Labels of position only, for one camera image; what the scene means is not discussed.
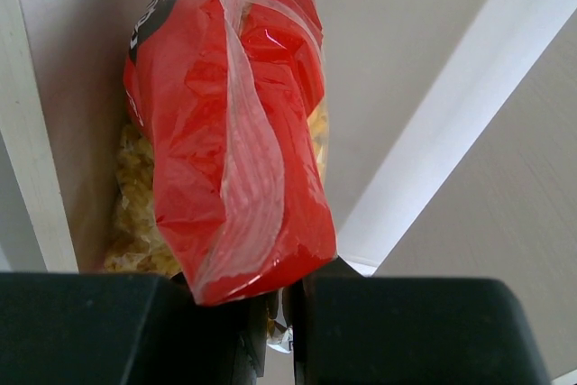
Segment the red fusilli pasta bag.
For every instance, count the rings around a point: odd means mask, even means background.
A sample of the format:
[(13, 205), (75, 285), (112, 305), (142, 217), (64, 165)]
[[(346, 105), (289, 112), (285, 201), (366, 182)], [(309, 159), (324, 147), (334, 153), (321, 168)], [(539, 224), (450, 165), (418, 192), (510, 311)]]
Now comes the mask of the red fusilli pasta bag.
[(264, 296), (288, 352), (289, 286), (336, 255), (315, 0), (151, 0), (124, 87), (105, 270), (181, 277), (203, 306)]

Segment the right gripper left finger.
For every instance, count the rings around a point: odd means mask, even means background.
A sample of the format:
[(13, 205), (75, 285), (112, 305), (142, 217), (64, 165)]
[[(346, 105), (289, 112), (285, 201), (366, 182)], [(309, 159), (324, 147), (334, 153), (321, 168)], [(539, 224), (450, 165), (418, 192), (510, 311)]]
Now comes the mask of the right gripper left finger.
[(150, 274), (3, 273), (4, 384), (253, 384), (265, 297), (202, 307)]

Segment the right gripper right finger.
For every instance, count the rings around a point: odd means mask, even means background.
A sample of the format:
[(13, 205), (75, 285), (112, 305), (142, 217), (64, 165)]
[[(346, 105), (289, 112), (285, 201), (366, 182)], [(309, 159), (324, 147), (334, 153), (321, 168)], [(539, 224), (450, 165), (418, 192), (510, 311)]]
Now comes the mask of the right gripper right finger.
[(298, 384), (547, 384), (517, 297), (492, 279), (363, 277), (332, 261), (288, 289)]

